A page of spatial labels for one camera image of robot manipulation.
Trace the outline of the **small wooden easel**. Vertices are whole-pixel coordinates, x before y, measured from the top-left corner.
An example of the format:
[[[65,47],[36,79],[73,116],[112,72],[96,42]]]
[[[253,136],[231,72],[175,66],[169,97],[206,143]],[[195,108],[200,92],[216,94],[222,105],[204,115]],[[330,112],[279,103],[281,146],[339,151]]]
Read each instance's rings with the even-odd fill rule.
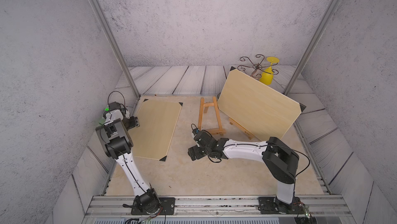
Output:
[[[228,121],[231,125],[234,125],[235,127],[237,127],[240,131],[242,131],[249,140],[252,140],[254,138],[254,135],[249,132],[248,130],[246,130],[242,125],[240,125],[238,122],[236,122],[235,120],[233,120],[232,118],[228,118]]]

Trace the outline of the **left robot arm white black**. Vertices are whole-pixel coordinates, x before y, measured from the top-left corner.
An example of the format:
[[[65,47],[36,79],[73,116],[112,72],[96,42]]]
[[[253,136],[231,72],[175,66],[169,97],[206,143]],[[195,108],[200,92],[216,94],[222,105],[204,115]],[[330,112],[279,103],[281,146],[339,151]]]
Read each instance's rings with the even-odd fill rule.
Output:
[[[105,154],[125,172],[135,196],[133,206],[142,213],[159,214],[162,211],[160,199],[135,164],[133,142],[128,134],[129,129],[139,127],[138,119],[130,116],[125,106],[118,102],[108,103],[103,118],[104,123],[96,127],[96,134]]]

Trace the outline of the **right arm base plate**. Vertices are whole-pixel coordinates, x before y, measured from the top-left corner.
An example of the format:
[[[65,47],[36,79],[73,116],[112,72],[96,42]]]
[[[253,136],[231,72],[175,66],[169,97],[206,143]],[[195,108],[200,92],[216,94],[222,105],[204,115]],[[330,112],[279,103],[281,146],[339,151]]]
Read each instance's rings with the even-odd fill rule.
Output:
[[[284,203],[276,197],[259,197],[258,210],[261,214],[305,215],[305,207],[299,197],[294,197],[290,204]]]

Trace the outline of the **wooden board black corners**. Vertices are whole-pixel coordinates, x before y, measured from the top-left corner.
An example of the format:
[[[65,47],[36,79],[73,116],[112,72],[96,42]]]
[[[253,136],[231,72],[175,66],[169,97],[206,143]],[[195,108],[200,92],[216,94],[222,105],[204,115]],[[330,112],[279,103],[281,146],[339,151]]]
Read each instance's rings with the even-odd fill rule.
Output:
[[[235,67],[228,73],[218,107],[261,141],[281,139],[306,109]]]
[[[181,102],[143,100],[136,114],[140,125],[128,131],[134,156],[166,160],[182,106]]]

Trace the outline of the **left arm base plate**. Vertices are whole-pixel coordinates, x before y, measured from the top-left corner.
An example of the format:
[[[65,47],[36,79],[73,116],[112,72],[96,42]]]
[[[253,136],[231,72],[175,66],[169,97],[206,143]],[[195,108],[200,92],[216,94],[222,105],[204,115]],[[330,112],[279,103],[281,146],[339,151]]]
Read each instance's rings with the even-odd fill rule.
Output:
[[[173,215],[175,200],[173,197],[160,197],[158,200],[153,200],[151,205],[149,203],[140,207],[133,205],[131,215]]]

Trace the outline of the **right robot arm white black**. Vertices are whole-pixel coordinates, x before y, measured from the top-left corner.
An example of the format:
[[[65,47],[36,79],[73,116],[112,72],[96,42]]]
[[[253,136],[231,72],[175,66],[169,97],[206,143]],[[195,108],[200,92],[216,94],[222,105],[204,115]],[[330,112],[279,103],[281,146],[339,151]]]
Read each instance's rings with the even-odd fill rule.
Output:
[[[208,131],[192,130],[196,146],[188,149],[188,155],[195,161],[207,157],[212,163],[226,159],[247,159],[265,164],[277,180],[277,193],[273,203],[260,210],[294,214],[296,174],[299,155],[280,139],[270,137],[268,141],[243,142],[228,138],[216,140]]]

